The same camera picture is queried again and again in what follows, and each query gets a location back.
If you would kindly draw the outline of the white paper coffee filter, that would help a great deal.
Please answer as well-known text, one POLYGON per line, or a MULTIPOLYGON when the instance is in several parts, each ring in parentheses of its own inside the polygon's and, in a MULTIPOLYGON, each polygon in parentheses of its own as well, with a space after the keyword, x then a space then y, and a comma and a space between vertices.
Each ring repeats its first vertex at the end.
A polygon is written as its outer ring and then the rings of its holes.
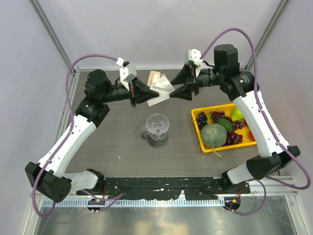
POLYGON ((152 84, 150 89, 158 92, 159 97, 148 100, 149 107, 169 99, 169 94, 175 90, 166 76, 162 76, 155 84, 152 84))

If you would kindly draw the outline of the clear plastic coffee dripper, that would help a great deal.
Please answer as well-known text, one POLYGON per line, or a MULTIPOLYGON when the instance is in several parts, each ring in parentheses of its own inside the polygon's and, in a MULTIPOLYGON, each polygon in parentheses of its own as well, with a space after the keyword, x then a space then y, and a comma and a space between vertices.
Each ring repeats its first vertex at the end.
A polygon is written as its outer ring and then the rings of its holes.
POLYGON ((147 119, 143 130, 147 131, 153 140, 158 141, 164 139, 167 136, 169 126, 169 120, 165 115, 153 114, 147 119))

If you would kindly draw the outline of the grey glass coffee server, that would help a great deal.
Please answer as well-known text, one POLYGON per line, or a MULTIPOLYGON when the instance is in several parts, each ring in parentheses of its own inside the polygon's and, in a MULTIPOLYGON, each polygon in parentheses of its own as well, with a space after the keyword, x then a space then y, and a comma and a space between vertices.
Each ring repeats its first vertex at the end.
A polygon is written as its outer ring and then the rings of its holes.
POLYGON ((149 145, 153 147, 161 147, 164 146, 168 142, 168 134, 166 134, 165 138, 154 140, 149 134, 148 131, 144 131, 141 134, 141 137, 148 142, 149 145))

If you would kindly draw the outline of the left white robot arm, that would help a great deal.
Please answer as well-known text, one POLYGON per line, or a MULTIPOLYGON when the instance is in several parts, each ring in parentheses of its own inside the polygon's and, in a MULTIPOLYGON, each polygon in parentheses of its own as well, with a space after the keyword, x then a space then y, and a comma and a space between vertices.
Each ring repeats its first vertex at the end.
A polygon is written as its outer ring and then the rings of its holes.
POLYGON ((98 171, 88 169, 66 174, 65 170, 82 143, 110 111, 108 103, 128 99, 135 107, 159 96, 142 83, 135 72, 125 68, 120 70, 120 77, 114 84, 103 70, 91 71, 85 83, 85 94, 73 121, 52 149, 37 163, 29 162, 25 167, 33 189, 55 203, 63 201, 69 193, 83 189, 95 195, 104 191, 104 177, 98 171))

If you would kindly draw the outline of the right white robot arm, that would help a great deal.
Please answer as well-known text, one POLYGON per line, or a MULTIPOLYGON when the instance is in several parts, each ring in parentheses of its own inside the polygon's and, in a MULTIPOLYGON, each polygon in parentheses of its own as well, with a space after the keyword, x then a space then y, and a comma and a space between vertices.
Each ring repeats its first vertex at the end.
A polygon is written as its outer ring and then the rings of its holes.
POLYGON ((234 192, 239 183, 264 177, 284 168, 300 155, 299 148, 291 146, 279 132, 267 108, 254 75, 240 71, 238 50, 230 44, 214 47, 214 65, 203 69, 201 52, 189 49, 182 70, 171 81, 181 85, 170 93, 171 98, 192 100, 203 87, 219 86, 243 114, 258 147, 259 154, 222 174, 221 187, 227 193, 234 192))

